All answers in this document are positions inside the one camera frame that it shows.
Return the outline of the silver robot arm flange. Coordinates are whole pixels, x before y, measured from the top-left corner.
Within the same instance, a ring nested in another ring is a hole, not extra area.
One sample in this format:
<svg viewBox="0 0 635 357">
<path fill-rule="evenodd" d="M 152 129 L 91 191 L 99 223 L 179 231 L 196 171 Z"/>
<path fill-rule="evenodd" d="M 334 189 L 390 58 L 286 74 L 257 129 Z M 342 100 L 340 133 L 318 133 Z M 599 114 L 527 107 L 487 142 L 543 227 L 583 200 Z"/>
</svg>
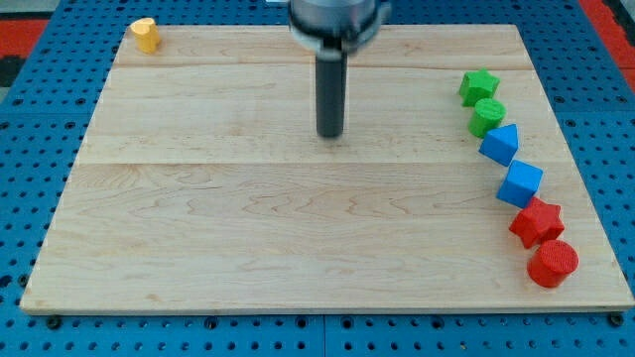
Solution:
<svg viewBox="0 0 635 357">
<path fill-rule="evenodd" d="M 353 54 L 370 43 L 392 12 L 390 1 L 290 0 L 289 28 L 303 47 Z"/>
</svg>

